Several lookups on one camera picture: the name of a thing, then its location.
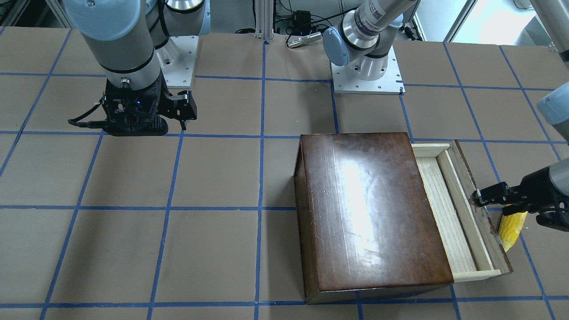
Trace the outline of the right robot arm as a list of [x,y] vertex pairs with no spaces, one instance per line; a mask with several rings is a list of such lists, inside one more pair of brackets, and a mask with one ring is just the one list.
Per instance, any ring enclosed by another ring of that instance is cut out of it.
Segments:
[[164,136],[197,119],[190,52],[177,39],[211,30],[209,0],[65,0],[64,8],[106,75],[105,91],[68,123],[112,136]]

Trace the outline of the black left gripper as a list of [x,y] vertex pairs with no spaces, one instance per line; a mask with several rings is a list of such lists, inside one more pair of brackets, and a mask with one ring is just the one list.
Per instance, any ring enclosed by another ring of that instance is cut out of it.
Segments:
[[514,204],[520,203],[521,195],[516,187],[509,187],[506,182],[481,190],[476,189],[471,194],[471,203],[476,207],[506,205],[502,209],[504,216],[524,212],[536,213],[535,220],[540,226],[567,232],[568,192],[562,191],[553,182],[550,169],[551,167],[546,167],[522,178],[519,188],[525,197],[524,204]]

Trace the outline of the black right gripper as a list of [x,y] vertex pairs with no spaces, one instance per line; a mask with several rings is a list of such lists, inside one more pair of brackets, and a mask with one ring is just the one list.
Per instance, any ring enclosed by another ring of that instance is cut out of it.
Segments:
[[152,85],[141,90],[116,87],[106,81],[103,131],[112,136],[163,136],[168,130],[185,130],[185,121],[197,119],[197,105],[191,91],[177,94],[176,107],[160,107],[168,97],[165,91],[162,73]]

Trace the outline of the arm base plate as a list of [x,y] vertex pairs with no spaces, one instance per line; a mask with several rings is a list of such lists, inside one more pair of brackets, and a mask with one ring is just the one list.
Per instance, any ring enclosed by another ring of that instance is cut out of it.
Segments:
[[197,35],[176,36],[155,51],[169,88],[191,89],[198,44]]
[[335,93],[402,95],[406,92],[394,47],[382,58],[361,57],[344,66],[330,63]]

